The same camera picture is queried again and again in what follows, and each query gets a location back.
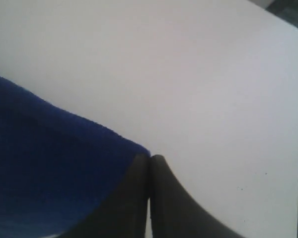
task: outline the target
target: black curved object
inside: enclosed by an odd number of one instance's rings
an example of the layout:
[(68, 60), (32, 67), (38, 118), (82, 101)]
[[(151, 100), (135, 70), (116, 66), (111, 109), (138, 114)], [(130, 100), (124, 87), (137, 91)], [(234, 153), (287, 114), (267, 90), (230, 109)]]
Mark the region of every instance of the black curved object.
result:
[(82, 222), (57, 238), (144, 238), (149, 157), (137, 155), (118, 187)]
[(150, 159), (150, 177), (154, 238), (242, 238), (194, 201), (163, 156)]

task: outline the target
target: blue fabric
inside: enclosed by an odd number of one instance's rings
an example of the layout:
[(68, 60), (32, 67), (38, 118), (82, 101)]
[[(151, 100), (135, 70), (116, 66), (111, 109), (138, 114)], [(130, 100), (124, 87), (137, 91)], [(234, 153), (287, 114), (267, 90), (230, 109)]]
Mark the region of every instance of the blue fabric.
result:
[(66, 231), (114, 190), (138, 153), (149, 155), (0, 77), (0, 238)]

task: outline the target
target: blue cloth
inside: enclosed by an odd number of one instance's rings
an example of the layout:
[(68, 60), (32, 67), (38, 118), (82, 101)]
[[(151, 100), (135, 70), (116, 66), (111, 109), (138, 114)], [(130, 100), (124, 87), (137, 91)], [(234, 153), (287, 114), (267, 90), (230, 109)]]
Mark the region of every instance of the blue cloth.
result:
[(115, 189), (136, 154), (149, 151), (0, 77), (0, 238), (68, 230)]

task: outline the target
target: blue towel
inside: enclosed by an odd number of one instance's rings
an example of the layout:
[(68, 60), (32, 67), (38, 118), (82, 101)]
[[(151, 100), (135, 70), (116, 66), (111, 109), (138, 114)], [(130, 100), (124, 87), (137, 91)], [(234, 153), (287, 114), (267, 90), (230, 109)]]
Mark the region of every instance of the blue towel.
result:
[(0, 238), (68, 230), (115, 189), (136, 154), (149, 151), (0, 77)]

